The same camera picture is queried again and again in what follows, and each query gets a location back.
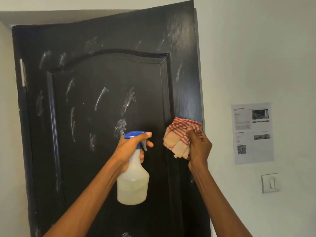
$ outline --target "bottle neck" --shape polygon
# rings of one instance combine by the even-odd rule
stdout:
[[[130,157],[130,165],[140,165],[140,149],[135,150],[134,154]]]

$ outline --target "cloth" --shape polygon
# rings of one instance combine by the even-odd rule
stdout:
[[[187,128],[191,128],[199,139],[202,137],[202,124],[197,121],[181,119],[176,117],[172,124],[167,127],[163,138],[163,145],[174,153],[175,158],[183,157],[190,159],[191,140],[186,133]]]

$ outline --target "yellowish liquid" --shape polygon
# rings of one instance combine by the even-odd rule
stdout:
[[[135,205],[145,201],[147,197],[149,176],[141,180],[117,179],[118,201],[122,204]]]

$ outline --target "switch plate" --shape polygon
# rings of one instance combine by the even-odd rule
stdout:
[[[279,173],[261,176],[262,193],[280,191]]]

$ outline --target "printed photo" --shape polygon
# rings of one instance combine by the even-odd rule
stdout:
[[[269,119],[268,109],[252,111],[252,119],[253,120]]]
[[[266,134],[266,135],[254,135],[253,139],[254,140],[263,140],[263,139],[270,139],[270,134]]]

